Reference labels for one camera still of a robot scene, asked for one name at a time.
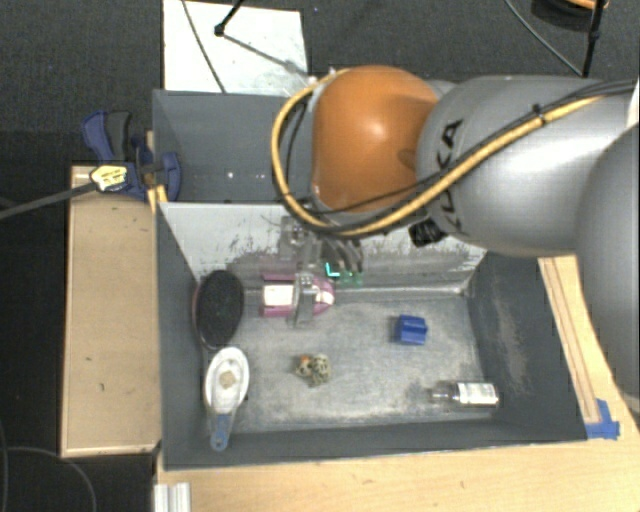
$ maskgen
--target black cable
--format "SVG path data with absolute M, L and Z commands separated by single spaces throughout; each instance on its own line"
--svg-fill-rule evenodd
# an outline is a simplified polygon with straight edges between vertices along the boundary
M 7 208 L 6 210 L 0 211 L 0 220 L 8 219 L 9 217 L 13 217 L 14 215 L 26 213 L 31 210 L 37 210 L 38 208 L 42 208 L 43 206 L 48 206 L 51 204 L 59 203 L 61 201 L 66 201 L 67 199 L 81 196 L 82 194 L 93 192 L 95 190 L 96 190 L 95 183 L 86 183 L 79 187 L 75 187 L 70 190 L 65 190 L 63 192 L 58 192 L 57 194 L 53 194 L 47 197 L 42 197 L 40 199 L 36 199 L 35 201 L 31 201 L 29 203 L 13 206 L 11 208 Z
M 583 76 L 582 73 L 580 72 L 580 70 L 576 66 L 571 64 L 571 62 L 569 62 L 569 60 L 564 55 L 562 55 L 560 52 L 558 52 L 558 50 L 556 50 L 553 46 L 551 46 L 540 34 L 538 34 L 534 30 L 534 28 L 531 25 L 529 25 L 527 20 L 525 20 L 522 17 L 522 15 L 513 6 L 513 4 L 511 3 L 511 0 L 504 0 L 504 3 L 511 10 L 511 12 L 514 14 L 514 16 L 518 19 L 518 21 L 520 23 L 522 23 L 524 28 L 526 28 L 531 33 L 531 35 L 538 40 L 538 42 L 540 44 L 542 44 L 547 50 L 549 50 L 556 58 L 558 58 L 560 61 L 562 61 L 562 63 L 565 66 L 567 66 L 571 71 L 573 71 L 576 75 Z
M 584 64 L 582 65 L 582 77 L 587 78 L 591 71 L 591 61 L 593 60 L 593 51 L 596 47 L 596 42 L 600 38 L 600 21 L 602 20 L 602 13 L 604 12 L 604 4 L 606 0 L 596 0 L 596 5 L 591 15 L 591 26 L 589 27 L 589 39 L 587 46 L 587 53 L 584 58 Z
M 289 146 L 287 148 L 287 158 L 285 160 L 285 167 L 284 167 L 284 172 L 287 178 L 287 182 L 289 181 L 289 171 L 291 168 L 291 155 L 293 153 L 293 143 L 295 142 L 298 132 L 300 131 L 300 126 L 302 126 L 302 120 L 304 119 L 304 115 L 307 113 L 307 104 L 308 104 L 308 101 L 305 101 L 302 104 L 302 112 L 298 114 L 296 123 L 293 125 L 293 130 L 291 131 L 291 137 L 289 138 Z
M 58 457 L 57 454 L 50 452 L 48 450 L 43 450 L 42 448 L 31 448 L 27 446 L 7 446 L 7 438 L 4 433 L 4 426 L 2 425 L 2 421 L 0 421 L 0 451 L 2 452 L 2 505 L 0 508 L 0 512 L 7 512 L 7 503 L 9 500 L 9 453 L 31 453 L 36 455 L 45 455 L 47 457 L 51 457 L 56 460 L 56 462 L 62 462 L 71 466 L 80 478 L 84 481 L 87 490 L 89 491 L 89 495 L 91 497 L 91 510 L 93 512 L 98 511 L 98 500 L 96 498 L 96 492 L 91 484 L 91 480 L 87 474 L 82 470 L 80 466 L 78 466 L 75 462 L 72 462 L 68 459 L 62 459 Z
M 224 88 L 224 85 L 222 85 L 222 81 L 220 80 L 220 77 L 218 76 L 218 73 L 216 73 L 216 70 L 214 69 L 213 64 L 211 63 L 211 60 L 209 60 L 209 56 L 207 55 L 207 51 L 204 49 L 204 45 L 202 44 L 202 41 L 200 40 L 200 36 L 198 35 L 198 31 L 196 30 L 196 26 L 193 23 L 193 19 L 191 18 L 191 14 L 189 14 L 189 9 L 187 8 L 187 2 L 185 0 L 182 0 L 182 8 L 184 9 L 184 13 L 187 16 L 187 20 L 189 21 L 189 26 L 191 27 L 191 32 L 193 32 L 193 36 L 195 37 L 196 42 L 198 43 L 198 46 L 200 47 L 200 51 L 202 52 L 202 56 L 204 57 L 204 60 L 207 61 L 207 65 L 209 66 L 209 70 L 211 71 L 211 74 L 213 75 L 214 80 L 218 84 L 218 87 L 220 87 L 220 91 L 222 92 L 222 94 L 227 94 L 227 90 Z

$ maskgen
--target pink object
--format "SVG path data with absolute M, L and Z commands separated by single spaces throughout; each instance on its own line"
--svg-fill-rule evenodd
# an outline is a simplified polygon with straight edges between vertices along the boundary
M 277 317 L 287 317 L 293 312 L 293 288 L 295 276 L 290 274 L 270 274 L 265 273 L 262 274 L 262 278 L 269 282 L 273 283 L 271 285 L 265 284 L 265 290 L 267 287 L 281 287 L 282 294 L 281 296 L 287 297 L 286 303 L 278 303 L 274 305 L 269 305 L 263 303 L 260 314 L 266 318 L 277 318 Z M 333 285 L 326 279 L 322 279 L 319 277 L 313 278 L 313 285 L 318 288 L 317 297 L 323 299 L 316 301 L 313 305 L 313 315 L 319 315 L 324 313 L 327 309 L 331 307 L 334 301 L 335 292 L 333 289 Z

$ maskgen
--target blue handle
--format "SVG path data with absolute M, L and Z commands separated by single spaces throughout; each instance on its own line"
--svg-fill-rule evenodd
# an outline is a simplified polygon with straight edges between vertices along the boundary
M 108 115 L 104 110 L 98 110 L 82 121 L 84 143 L 89 149 L 93 150 L 100 163 L 113 162 L 115 160 L 105 126 Z
M 211 434 L 211 448 L 217 452 L 222 452 L 229 444 L 231 434 L 231 424 L 233 418 L 231 414 L 218 414 L 214 420 L 215 431 Z

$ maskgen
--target blue tape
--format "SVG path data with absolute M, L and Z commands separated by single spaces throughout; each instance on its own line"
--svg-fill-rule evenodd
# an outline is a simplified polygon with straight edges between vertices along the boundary
M 611 419 L 609 406 L 605 400 L 596 398 L 600 411 L 600 423 L 587 423 L 585 429 L 589 439 L 611 439 L 615 441 L 620 436 L 620 422 Z

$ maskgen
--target white bottle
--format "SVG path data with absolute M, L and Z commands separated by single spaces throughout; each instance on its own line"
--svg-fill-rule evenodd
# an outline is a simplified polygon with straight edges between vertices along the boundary
M 436 404 L 460 407 L 497 407 L 500 395 L 490 382 L 440 381 L 429 390 L 429 400 Z

